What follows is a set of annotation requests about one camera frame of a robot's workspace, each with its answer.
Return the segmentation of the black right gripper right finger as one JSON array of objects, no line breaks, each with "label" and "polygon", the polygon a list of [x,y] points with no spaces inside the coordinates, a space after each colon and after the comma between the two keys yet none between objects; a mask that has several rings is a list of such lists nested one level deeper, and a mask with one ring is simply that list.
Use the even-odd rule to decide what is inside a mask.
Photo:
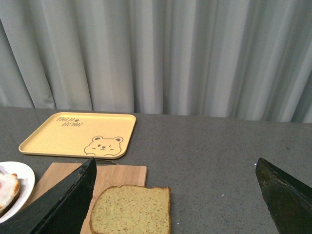
[{"label": "black right gripper right finger", "polygon": [[263,158],[259,158],[255,173],[278,232],[310,234],[312,188]]}]

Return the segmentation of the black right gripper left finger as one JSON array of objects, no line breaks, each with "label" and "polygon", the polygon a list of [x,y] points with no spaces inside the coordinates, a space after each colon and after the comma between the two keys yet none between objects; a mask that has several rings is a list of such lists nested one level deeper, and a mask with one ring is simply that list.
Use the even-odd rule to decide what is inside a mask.
[{"label": "black right gripper left finger", "polygon": [[0,225],[2,234],[79,234],[97,175],[89,159],[41,197]]}]

